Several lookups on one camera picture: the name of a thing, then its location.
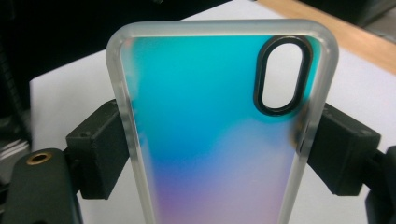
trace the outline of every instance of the phone holder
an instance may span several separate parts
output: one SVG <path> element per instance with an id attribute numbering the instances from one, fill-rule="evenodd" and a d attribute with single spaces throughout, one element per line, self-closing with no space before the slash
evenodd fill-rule
<path id="1" fill-rule="evenodd" d="M 370 224 L 396 223 L 396 147 L 376 148 L 380 134 L 325 105 L 308 164 L 338 196 L 356 196 L 365 184 Z M 76 193 L 108 199 L 129 158 L 115 100 L 105 103 L 66 136 L 67 149 L 42 149 L 22 157 L 6 201 L 2 224 L 82 223 Z"/>

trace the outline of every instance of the clear phone case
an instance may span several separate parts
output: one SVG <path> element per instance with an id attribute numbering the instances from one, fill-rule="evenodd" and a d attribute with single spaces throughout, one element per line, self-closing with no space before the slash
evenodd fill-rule
<path id="1" fill-rule="evenodd" d="M 267 58 L 303 58 L 288 104 L 263 102 Z M 127 25 L 106 61 L 148 224 L 287 223 L 338 60 L 303 20 Z"/>

